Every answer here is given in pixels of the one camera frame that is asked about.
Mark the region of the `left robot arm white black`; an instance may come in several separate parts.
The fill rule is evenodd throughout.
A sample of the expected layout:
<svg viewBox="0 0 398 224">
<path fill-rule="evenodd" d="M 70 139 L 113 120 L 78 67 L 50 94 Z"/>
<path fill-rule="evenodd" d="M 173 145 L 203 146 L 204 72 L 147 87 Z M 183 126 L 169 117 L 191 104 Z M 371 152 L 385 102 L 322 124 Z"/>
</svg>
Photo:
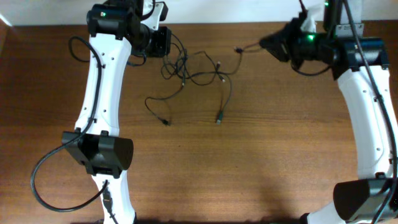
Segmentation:
<svg viewBox="0 0 398 224">
<path fill-rule="evenodd" d="M 159 25 L 168 11 L 165 2 L 106 1 L 86 15 L 92 49 L 85 97 L 75 130 L 65 131 L 62 142 L 78 138 L 67 151 L 101 191 L 104 223 L 136 221 L 127 183 L 134 145 L 119 137 L 119 101 L 131 55 L 169 54 L 171 31 Z"/>
</svg>

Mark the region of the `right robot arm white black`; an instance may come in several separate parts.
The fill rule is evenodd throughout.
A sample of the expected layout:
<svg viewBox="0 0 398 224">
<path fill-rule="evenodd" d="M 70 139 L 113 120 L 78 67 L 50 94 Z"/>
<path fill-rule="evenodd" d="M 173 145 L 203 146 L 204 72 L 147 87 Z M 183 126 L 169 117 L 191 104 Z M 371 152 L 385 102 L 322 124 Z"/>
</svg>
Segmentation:
<svg viewBox="0 0 398 224">
<path fill-rule="evenodd" d="M 349 110 L 358 179 L 341 182 L 333 200 L 305 213 L 300 223 L 382 223 L 397 218 L 397 119 L 389 89 L 389 60 L 382 39 L 365 37 L 362 1 L 325 1 L 323 32 L 313 9 L 303 8 L 259 44 L 299 72 L 306 61 L 331 71 Z"/>
</svg>

